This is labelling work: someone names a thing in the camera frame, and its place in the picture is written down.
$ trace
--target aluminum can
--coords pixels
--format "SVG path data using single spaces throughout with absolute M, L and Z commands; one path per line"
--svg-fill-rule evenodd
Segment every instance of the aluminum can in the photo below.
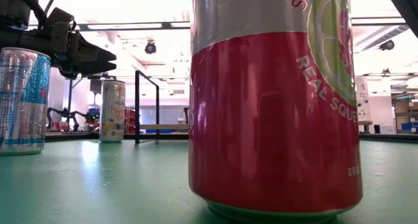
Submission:
M 248 223 L 318 223 L 359 203 L 349 0 L 194 0 L 193 10 L 194 193 Z
M 44 149 L 51 59 L 22 48 L 0 54 L 0 155 Z
M 103 80 L 99 138 L 101 142 L 121 142 L 125 125 L 125 82 Z

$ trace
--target black metal railing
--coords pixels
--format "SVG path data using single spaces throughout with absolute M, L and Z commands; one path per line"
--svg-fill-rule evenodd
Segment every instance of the black metal railing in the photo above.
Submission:
M 148 76 L 146 76 L 142 71 L 135 71 L 135 143 L 139 143 L 140 140 L 140 123 L 139 123 L 139 108 L 140 108 L 140 76 L 148 80 L 149 83 L 155 86 L 155 124 L 159 125 L 159 86 L 154 83 Z M 156 132 L 156 138 L 159 138 L 159 129 Z

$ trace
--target blue and silver can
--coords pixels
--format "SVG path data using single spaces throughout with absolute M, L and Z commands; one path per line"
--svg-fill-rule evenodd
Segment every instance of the blue and silver can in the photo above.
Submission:
M 0 155 L 44 149 L 51 59 L 23 48 L 0 53 Z

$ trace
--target lime graphic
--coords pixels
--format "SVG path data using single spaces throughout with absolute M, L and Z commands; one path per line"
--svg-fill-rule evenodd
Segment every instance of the lime graphic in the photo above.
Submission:
M 319 71 L 331 88 L 355 106 L 348 0 L 315 0 L 309 13 L 308 42 Z

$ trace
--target security camera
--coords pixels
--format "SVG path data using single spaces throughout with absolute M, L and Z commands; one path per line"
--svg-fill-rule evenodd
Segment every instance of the security camera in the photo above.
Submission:
M 157 46 L 154 41 L 148 41 L 148 44 L 145 46 L 145 52 L 147 54 L 154 54 L 157 52 Z
M 383 44 L 380 44 L 379 46 L 379 49 L 382 51 L 392 50 L 393 48 L 394 48 L 394 42 L 392 40 L 384 42 Z

